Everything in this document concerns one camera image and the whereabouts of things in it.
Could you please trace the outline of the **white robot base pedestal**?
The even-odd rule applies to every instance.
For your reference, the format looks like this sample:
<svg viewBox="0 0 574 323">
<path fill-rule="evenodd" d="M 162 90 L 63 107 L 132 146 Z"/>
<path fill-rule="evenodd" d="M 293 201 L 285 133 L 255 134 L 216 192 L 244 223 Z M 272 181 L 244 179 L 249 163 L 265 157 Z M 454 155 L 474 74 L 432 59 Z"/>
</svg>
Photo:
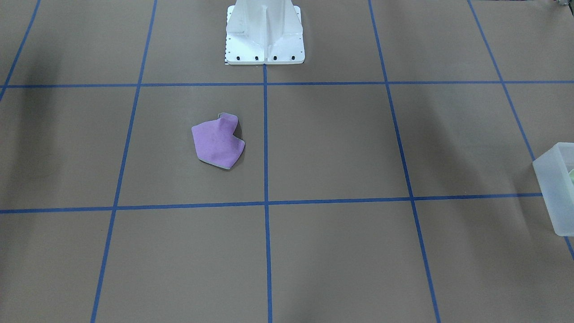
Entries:
<svg viewBox="0 0 574 323">
<path fill-rule="evenodd" d="M 291 0 L 238 0 L 226 18 L 226 64 L 304 63 L 301 9 Z"/>
</svg>

